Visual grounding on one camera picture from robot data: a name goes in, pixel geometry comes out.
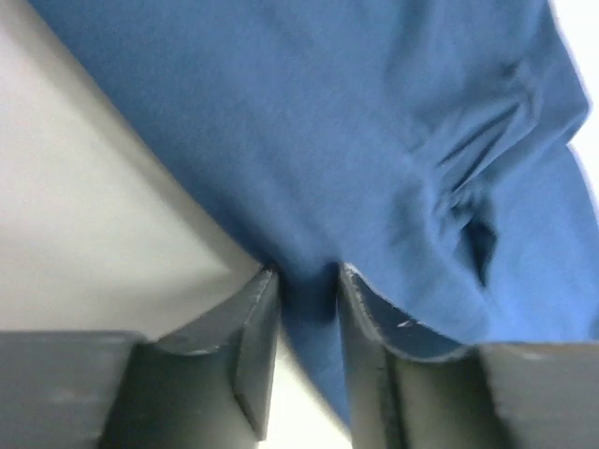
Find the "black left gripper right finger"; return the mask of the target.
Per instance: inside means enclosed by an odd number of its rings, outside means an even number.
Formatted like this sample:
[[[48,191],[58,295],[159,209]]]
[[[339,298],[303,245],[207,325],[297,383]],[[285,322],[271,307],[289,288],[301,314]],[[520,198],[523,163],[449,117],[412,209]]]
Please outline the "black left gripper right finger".
[[[338,307],[357,448],[594,448],[598,347],[463,345],[339,272]]]

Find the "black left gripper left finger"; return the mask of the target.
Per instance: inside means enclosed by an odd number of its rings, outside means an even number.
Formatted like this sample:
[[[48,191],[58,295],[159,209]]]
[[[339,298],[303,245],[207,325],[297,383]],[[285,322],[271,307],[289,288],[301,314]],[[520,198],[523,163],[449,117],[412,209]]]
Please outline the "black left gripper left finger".
[[[5,331],[5,448],[254,448],[267,434],[279,277],[158,340],[121,331]]]

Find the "navy blue t shirt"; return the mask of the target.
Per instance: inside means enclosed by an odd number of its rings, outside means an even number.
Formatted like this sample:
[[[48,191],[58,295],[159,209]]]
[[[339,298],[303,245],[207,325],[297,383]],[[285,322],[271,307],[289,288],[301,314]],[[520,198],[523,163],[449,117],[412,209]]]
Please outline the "navy blue t shirt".
[[[35,1],[180,185],[282,272],[347,419],[337,272],[451,339],[593,341],[588,101],[546,1]]]

